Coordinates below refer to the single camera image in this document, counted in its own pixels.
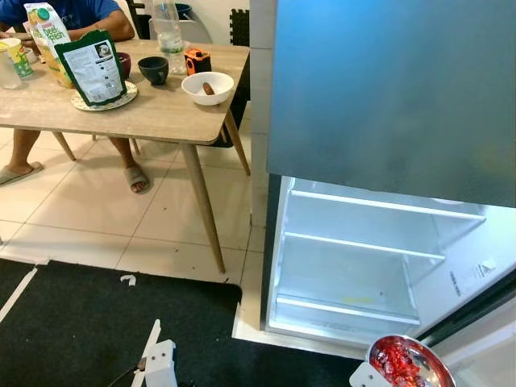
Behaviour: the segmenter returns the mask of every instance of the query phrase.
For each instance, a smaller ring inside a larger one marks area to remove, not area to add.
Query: white tile floor
[[[251,161],[249,117],[246,111],[240,136]],[[227,281],[243,289],[236,338],[353,356],[336,346],[260,331],[265,232],[250,225],[251,179],[233,148],[198,150],[227,266],[221,275],[177,145],[139,141],[138,161],[153,188],[135,195],[108,139],[65,137],[77,162],[67,158],[52,134],[42,133],[29,161],[40,161],[45,170],[0,188],[0,257]],[[9,160],[11,139],[11,129],[0,127],[0,165]]]

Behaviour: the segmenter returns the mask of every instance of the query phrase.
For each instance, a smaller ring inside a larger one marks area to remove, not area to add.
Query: refrigerator door
[[[457,387],[516,385],[516,302],[512,299],[432,348]]]
[[[278,0],[270,173],[515,204],[514,0]]]

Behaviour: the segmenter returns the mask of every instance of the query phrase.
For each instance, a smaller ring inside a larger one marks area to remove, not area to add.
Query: white robot part
[[[152,346],[145,364],[147,387],[177,387],[175,365],[176,344],[165,340]]]

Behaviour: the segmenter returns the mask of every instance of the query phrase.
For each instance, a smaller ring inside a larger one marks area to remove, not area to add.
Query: man's foot
[[[39,162],[28,164],[27,166],[11,168],[8,166],[0,169],[0,187],[14,183],[15,181],[21,180],[24,177],[33,175],[43,170],[43,165]]]
[[[135,194],[145,194],[151,188],[151,183],[139,165],[124,169],[123,174]]]

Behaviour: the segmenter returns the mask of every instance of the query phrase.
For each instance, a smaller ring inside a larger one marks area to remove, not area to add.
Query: wall
[[[265,227],[268,196],[267,148],[270,122],[276,0],[251,0],[252,224]]]
[[[152,4],[152,0],[136,1],[146,5]],[[192,6],[192,11],[204,23],[214,44],[230,44],[231,9],[249,9],[249,0],[180,0],[177,2]]]

